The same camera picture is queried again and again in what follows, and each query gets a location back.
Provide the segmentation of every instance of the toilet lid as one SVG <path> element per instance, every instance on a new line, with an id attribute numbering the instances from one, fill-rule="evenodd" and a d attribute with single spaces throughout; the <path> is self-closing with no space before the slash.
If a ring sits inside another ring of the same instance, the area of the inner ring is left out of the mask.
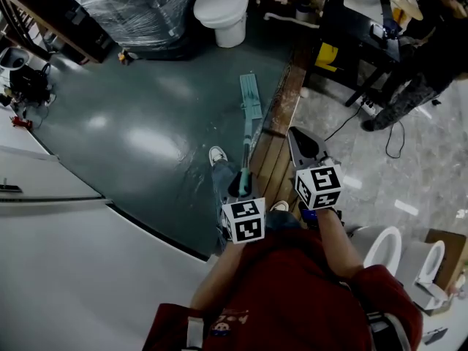
<path id="1" fill-rule="evenodd" d="M 197 0 L 194 14 L 201 22 L 218 21 L 243 14 L 248 2 L 249 0 Z"/>

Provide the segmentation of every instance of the plastic wrap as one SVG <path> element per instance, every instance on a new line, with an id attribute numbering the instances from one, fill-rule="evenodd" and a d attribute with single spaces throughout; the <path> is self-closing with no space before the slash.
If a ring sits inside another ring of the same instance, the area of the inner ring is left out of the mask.
<path id="1" fill-rule="evenodd" d="M 76 0 L 121 47 L 169 45 L 193 0 Z"/>

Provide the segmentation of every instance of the sleeve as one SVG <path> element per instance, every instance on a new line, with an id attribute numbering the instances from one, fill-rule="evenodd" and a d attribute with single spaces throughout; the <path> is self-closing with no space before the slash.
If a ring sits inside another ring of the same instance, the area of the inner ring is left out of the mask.
<path id="1" fill-rule="evenodd" d="M 363 269 L 349 284 L 366 312 L 384 312 L 398 318 L 412 350 L 418 348 L 423 332 L 423 315 L 385 266 L 373 265 Z"/>
<path id="2" fill-rule="evenodd" d="M 202 312 L 175 304 L 161 304 L 154 317 L 143 351 L 186 348 L 188 317 L 203 317 Z"/>

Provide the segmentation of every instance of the white toilet seat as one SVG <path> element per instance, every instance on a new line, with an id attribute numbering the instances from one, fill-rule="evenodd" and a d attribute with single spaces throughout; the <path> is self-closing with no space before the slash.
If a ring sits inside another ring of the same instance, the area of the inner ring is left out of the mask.
<path id="1" fill-rule="evenodd" d="M 210 29 L 228 27 L 244 16 L 249 0 L 197 0 L 195 17 Z"/>

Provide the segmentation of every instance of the red shirt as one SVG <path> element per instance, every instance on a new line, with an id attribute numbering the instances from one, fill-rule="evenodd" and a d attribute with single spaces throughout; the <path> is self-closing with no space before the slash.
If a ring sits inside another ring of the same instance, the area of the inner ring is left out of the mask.
<path id="1" fill-rule="evenodd" d="M 143 351 L 185 349 L 188 316 L 205 320 L 203 350 L 371 350 L 370 312 L 396 316 L 416 350 L 422 315 L 384 266 L 347 285 L 330 271 L 318 232 L 271 233 L 245 247 L 223 309 L 161 304 Z"/>

